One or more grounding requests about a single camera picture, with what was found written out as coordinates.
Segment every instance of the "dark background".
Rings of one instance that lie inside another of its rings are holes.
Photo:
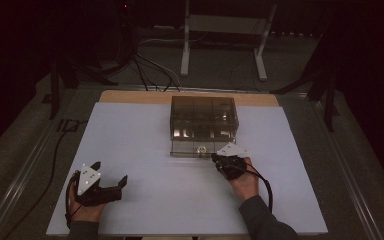
[[[70,43],[70,36],[84,36],[79,5],[85,2],[0,1],[0,136],[35,95],[35,84],[49,73],[52,47]],[[193,2],[191,9],[206,14],[262,14],[255,10],[259,1],[247,1],[240,7],[234,1],[222,1],[224,5]],[[178,0],[136,1],[132,10],[135,23],[150,28],[180,27],[183,4]],[[325,32],[332,21],[335,27]],[[289,33],[320,37],[325,33],[308,68],[314,70],[332,64],[332,59],[339,60],[337,87],[344,92],[384,167],[384,1],[281,3],[272,30],[278,37]],[[85,46],[93,45],[85,37]]]

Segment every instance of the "transparent plastic box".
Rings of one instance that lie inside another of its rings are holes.
[[[227,143],[236,142],[238,127],[233,98],[173,96],[170,154],[208,158]]]

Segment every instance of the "sleeve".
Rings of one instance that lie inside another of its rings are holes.
[[[261,196],[254,196],[244,201],[239,212],[252,240],[298,239],[294,229],[277,221],[276,217],[270,213]]]
[[[71,222],[68,240],[97,240],[98,229],[98,222]]]

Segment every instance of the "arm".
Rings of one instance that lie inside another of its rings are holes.
[[[105,204],[94,207],[81,206],[74,198],[74,184],[70,186],[70,234],[68,240],[97,240],[99,220]]]
[[[251,159],[245,158],[251,165]],[[297,233],[288,225],[277,221],[270,213],[259,195],[258,177],[244,173],[239,178],[229,181],[233,191],[243,201],[239,212],[248,228],[252,240],[286,240],[298,239]]]

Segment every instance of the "handheld controller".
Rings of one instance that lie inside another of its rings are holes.
[[[66,189],[65,197],[65,217],[69,228],[72,217],[69,209],[71,184],[74,184],[74,198],[81,206],[91,207],[121,200],[121,190],[127,184],[127,175],[118,182],[117,186],[101,188],[99,186],[101,174],[96,172],[100,167],[101,162],[96,162],[90,167],[84,165],[81,171],[75,171],[73,177],[71,177]]]
[[[220,156],[213,153],[211,159],[216,164],[217,171],[227,180],[237,179],[246,170],[245,160],[238,156]]]

